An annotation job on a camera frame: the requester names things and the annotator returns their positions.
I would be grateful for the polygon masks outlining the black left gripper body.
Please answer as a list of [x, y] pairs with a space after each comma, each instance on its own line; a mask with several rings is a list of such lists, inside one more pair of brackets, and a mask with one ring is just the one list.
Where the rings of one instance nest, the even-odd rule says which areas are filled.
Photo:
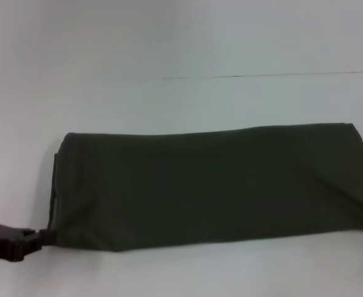
[[0, 225], [0, 259], [20, 262], [35, 250], [35, 230]]

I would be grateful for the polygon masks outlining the dark green t-shirt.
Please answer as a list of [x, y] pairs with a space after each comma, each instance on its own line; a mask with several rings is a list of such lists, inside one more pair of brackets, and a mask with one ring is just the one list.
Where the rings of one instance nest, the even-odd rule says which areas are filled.
[[69, 133], [48, 227], [56, 246], [113, 252], [363, 230], [363, 140], [346, 123]]

